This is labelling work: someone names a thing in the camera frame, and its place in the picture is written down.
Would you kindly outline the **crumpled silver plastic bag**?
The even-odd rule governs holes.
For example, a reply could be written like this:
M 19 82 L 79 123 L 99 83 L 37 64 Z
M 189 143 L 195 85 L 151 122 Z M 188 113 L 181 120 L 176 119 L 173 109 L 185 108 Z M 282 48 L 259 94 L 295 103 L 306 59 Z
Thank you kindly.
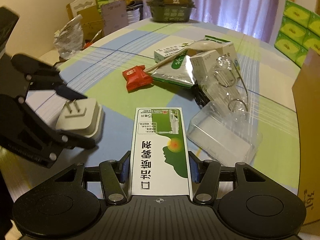
M 81 20 L 82 16 L 77 15 L 54 34 L 53 45 L 57 49 L 59 56 L 64 60 L 70 59 L 84 45 L 84 32 Z

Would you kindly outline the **green tissue pack stack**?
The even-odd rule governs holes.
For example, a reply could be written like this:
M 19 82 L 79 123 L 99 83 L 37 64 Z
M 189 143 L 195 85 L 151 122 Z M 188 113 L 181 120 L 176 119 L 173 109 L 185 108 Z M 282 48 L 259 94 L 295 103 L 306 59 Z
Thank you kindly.
M 302 67 L 309 49 L 319 53 L 319 14 L 285 1 L 274 47 Z

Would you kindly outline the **red snack packet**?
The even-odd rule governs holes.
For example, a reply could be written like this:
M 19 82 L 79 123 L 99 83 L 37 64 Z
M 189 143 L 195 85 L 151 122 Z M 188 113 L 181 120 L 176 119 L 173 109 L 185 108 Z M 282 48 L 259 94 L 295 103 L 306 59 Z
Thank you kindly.
M 153 78 L 146 74 L 144 70 L 144 65 L 138 65 L 122 72 L 122 75 L 126 80 L 126 88 L 128 92 L 152 84 Z

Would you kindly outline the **green white spray medicine box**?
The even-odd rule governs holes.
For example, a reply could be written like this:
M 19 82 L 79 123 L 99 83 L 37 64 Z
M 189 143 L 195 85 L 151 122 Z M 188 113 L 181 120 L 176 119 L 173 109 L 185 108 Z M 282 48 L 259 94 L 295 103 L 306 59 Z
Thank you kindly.
M 130 157 L 133 196 L 190 196 L 192 192 L 182 110 L 137 108 Z

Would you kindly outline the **silver foil pouch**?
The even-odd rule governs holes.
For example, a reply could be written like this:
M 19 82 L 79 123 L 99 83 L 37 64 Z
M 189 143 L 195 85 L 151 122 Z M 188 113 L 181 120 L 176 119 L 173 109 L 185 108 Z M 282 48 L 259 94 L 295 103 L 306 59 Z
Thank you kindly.
M 203 40 L 212 40 L 217 43 L 230 42 L 213 36 L 206 35 Z M 193 67 L 190 58 L 199 53 L 195 50 L 188 50 L 177 56 L 170 62 L 153 70 L 151 76 L 157 81 L 173 83 L 183 87 L 192 87 L 196 79 L 193 76 Z

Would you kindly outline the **large cardboard box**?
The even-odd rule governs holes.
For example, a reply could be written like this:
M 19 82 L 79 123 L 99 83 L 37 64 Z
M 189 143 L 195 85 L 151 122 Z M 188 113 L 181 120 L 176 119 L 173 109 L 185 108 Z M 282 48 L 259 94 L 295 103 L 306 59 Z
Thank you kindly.
M 298 197 L 305 204 L 308 225 L 319 222 L 319 54 L 315 50 L 309 49 L 292 93 L 300 147 Z

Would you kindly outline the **purple curtain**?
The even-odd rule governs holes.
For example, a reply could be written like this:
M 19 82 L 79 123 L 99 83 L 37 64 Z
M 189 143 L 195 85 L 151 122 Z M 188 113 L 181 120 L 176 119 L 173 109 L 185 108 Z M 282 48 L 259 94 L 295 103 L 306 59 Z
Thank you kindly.
M 279 0 L 193 0 L 190 18 L 269 42 Z

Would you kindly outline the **white chair back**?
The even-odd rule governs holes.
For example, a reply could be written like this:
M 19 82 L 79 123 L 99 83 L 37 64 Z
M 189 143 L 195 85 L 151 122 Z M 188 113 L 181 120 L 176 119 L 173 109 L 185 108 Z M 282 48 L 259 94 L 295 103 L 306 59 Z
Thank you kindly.
M 77 16 L 77 13 L 80 10 L 84 10 L 89 7 L 93 7 L 97 5 L 96 0 L 75 0 L 66 5 L 66 10 L 68 14 L 69 20 L 72 20 Z

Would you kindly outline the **checked tablecloth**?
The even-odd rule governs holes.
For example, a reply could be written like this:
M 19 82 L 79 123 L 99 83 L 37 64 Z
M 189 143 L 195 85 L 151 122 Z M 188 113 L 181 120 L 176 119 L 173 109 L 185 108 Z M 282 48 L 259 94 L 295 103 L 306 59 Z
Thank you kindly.
M 299 67 L 274 46 L 210 23 L 155 23 L 142 20 L 116 31 L 60 66 L 69 87 L 102 104 L 102 139 L 97 148 L 63 151 L 49 169 L 1 149 L 1 172 L 17 199 L 73 163 L 97 166 L 120 159 L 131 148 L 138 107 L 181 107 L 184 123 L 199 111 L 190 90 L 164 82 L 128 93 L 122 72 L 136 65 L 151 67 L 156 49 L 200 40 L 206 35 L 233 42 L 250 100 L 249 121 L 259 134 L 252 165 L 292 192 L 299 181 L 299 136 L 292 85 Z

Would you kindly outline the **white power plug adapter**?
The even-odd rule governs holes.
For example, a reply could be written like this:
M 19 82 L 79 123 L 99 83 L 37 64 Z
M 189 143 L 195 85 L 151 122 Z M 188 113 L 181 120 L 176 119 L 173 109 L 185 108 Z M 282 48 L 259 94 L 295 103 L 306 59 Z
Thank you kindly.
M 55 129 L 69 131 L 98 142 L 101 138 L 104 111 L 94 98 L 67 101 Z

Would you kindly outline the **long white medicine box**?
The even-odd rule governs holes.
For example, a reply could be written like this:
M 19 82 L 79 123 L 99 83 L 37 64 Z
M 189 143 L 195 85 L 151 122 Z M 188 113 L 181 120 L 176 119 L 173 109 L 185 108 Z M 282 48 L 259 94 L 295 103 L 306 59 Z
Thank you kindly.
M 160 61 L 166 59 L 170 55 L 175 54 L 178 51 L 181 51 L 184 47 L 187 47 L 194 43 L 195 41 L 190 41 L 190 42 L 183 42 L 171 46 L 167 46 L 164 48 L 156 49 L 153 54 L 153 58 L 156 63 L 159 63 Z

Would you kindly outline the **clear plastic tray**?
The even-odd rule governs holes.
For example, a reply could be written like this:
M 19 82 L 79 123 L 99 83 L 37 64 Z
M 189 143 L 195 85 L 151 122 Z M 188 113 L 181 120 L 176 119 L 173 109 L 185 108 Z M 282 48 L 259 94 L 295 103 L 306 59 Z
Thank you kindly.
M 251 163 L 263 138 L 248 112 L 240 107 L 232 112 L 213 101 L 190 120 L 187 137 L 224 166 Z

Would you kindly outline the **wire rack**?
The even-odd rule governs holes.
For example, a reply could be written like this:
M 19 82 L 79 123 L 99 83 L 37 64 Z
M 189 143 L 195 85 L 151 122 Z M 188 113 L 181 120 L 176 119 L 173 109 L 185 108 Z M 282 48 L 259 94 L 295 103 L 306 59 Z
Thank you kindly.
M 221 111 L 245 113 L 249 110 L 248 93 L 238 91 L 237 84 L 241 80 L 242 77 L 230 57 L 223 55 L 208 70 L 200 87 Z

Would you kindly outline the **white plastic spoon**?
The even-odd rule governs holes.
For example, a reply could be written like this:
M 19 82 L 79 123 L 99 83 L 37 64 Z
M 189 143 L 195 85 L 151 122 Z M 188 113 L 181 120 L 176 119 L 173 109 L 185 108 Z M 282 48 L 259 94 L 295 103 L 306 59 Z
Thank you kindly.
M 169 57 L 165 58 L 164 60 L 158 62 L 153 67 L 145 69 L 144 72 L 145 73 L 150 73 L 153 70 L 156 70 L 157 68 L 159 68 L 159 67 L 163 66 L 164 64 L 170 62 L 171 60 L 173 60 L 177 56 L 180 56 L 181 54 L 183 54 L 184 52 L 186 52 L 188 50 L 210 51 L 210 50 L 220 49 L 221 47 L 222 47 L 221 43 L 217 43 L 217 42 L 214 42 L 212 40 L 199 40 L 199 41 L 193 42 L 192 44 L 184 47 L 182 50 L 180 50 L 180 51 L 170 55 Z

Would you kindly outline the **dark green noodle bowl box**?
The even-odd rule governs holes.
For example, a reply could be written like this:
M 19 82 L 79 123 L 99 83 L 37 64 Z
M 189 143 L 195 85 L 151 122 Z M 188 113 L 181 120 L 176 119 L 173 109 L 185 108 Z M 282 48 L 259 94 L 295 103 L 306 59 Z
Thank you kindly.
M 195 7 L 193 0 L 147 0 L 155 22 L 188 22 Z

